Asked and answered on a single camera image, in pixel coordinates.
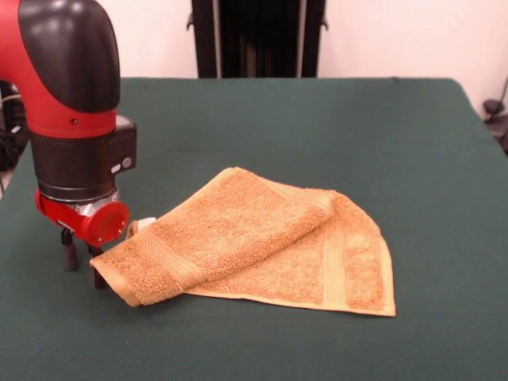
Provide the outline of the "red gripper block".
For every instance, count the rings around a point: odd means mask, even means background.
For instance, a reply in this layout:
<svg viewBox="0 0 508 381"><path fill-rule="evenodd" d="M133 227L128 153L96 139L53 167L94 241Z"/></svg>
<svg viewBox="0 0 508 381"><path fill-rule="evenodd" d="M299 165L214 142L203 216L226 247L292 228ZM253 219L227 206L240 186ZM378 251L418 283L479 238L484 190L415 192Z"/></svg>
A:
<svg viewBox="0 0 508 381"><path fill-rule="evenodd" d="M47 219L66 228L60 234L66 271L75 271L78 267L73 234L89 244L90 258L94 259L103 254L98 247L117 240L129 222L129 208L120 201L118 189L105 198L85 203L57 202L37 190L35 202L37 209ZM104 289L106 281L93 266L90 266L90 273L94 289Z"/></svg>

